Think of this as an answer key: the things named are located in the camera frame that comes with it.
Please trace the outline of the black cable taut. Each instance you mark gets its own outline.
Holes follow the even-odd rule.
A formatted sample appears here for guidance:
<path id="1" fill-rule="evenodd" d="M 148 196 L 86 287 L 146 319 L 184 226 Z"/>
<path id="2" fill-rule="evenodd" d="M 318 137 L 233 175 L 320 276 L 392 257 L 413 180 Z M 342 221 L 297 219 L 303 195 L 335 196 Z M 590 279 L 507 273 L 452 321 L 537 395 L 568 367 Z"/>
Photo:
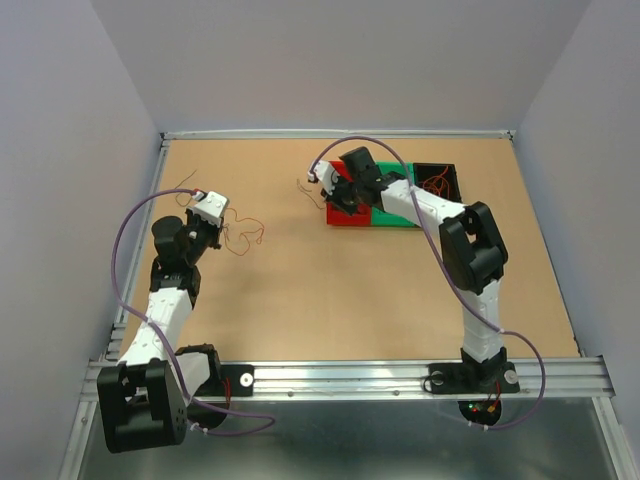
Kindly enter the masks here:
<path id="1" fill-rule="evenodd" d="M 307 199 L 309 199 L 318 210 L 325 210 L 326 204 L 321 197 L 318 197 L 309 187 L 303 185 L 300 179 L 296 180 L 296 188 Z"/>

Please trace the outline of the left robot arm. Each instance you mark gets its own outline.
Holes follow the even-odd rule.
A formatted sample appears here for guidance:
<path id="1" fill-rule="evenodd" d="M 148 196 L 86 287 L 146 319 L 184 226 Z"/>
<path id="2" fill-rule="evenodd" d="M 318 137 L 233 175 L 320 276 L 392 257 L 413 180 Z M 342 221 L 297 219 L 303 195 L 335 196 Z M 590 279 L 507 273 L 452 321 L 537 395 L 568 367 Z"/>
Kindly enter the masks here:
<path id="1" fill-rule="evenodd" d="M 196 266 L 204 252 L 217 249 L 222 214 L 189 208 L 185 218 L 164 216 L 151 228 L 156 256 L 150 271 L 146 313 L 120 361 L 97 379 L 104 437 L 112 453 L 178 445 L 187 430 L 191 391 L 215 392 L 223 371 L 208 353 L 175 354 L 180 332 L 200 290 Z"/>

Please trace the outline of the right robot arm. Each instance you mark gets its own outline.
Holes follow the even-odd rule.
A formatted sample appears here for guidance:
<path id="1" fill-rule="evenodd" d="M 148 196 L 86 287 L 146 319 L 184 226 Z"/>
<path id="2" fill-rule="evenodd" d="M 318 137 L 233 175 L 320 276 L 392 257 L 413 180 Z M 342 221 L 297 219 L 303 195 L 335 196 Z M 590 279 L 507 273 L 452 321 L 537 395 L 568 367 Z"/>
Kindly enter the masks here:
<path id="1" fill-rule="evenodd" d="M 431 194 L 417 187 L 407 170 L 384 173 L 365 147 L 340 160 L 346 176 L 322 159 L 309 168 L 308 178 L 321 185 L 326 203 L 349 215 L 366 205 L 419 226 L 462 305 L 461 359 L 429 364 L 430 391 L 440 395 L 488 391 L 507 365 L 498 297 L 508 253 L 490 208 L 482 202 L 465 205 Z"/>

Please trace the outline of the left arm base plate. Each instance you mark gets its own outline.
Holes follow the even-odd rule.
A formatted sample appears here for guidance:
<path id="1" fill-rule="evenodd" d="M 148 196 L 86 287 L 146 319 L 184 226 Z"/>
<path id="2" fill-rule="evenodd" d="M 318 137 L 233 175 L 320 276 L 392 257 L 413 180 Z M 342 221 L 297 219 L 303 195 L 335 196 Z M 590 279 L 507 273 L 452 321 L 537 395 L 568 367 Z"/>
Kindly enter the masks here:
<path id="1" fill-rule="evenodd" d="M 248 398 L 254 393 L 255 368 L 251 364 L 222 364 L 197 390 L 198 397 Z"/>

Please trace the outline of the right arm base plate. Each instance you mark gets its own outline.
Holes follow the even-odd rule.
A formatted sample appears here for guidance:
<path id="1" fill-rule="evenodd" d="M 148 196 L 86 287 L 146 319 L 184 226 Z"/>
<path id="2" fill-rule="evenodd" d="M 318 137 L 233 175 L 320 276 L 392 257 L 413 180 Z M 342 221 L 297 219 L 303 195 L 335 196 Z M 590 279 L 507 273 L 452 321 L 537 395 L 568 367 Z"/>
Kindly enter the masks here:
<path id="1" fill-rule="evenodd" d="M 519 381 L 509 381 L 506 377 L 508 371 L 515 371 L 511 362 L 489 368 L 462 362 L 431 363 L 427 365 L 427 375 L 422 379 L 422 389 L 433 395 L 519 393 Z"/>

